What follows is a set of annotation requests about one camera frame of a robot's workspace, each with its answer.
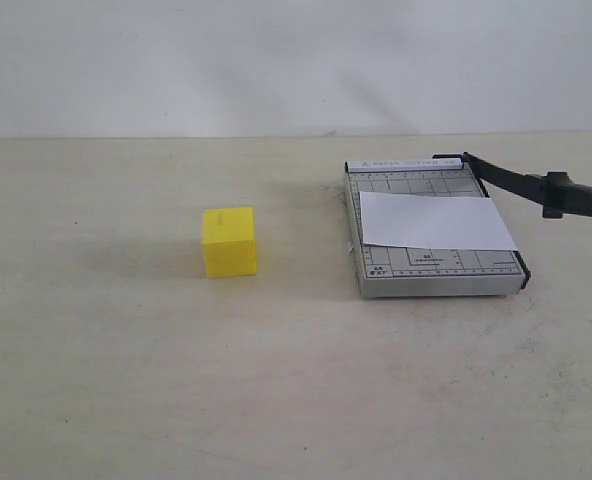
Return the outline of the yellow cube block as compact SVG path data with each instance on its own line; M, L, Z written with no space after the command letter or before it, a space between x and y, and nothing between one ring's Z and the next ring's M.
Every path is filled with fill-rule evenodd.
M254 209L245 206L205 210L201 247L208 278L256 275Z

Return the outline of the grey paper cutter base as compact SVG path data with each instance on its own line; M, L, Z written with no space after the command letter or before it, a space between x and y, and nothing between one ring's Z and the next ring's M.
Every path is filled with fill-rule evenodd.
M431 159L349 161L345 204L349 253L364 298L516 295L531 272L517 250L432 250L373 246L362 239L360 194L380 192L433 197L489 196L458 154Z

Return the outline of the white paper sheet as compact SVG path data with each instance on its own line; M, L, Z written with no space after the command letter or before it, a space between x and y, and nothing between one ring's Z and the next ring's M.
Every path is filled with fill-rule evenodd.
M361 191L368 245L439 250L514 251L517 246L487 197L433 197Z

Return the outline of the black cutter blade lever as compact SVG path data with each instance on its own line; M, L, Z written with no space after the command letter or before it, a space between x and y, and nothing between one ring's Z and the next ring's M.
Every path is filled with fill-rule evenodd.
M434 154L432 158L468 162L478 179L541 205L543 218L560 219L565 214L592 218L592 187L573 182L566 172L550 171L544 176L516 173L468 152Z

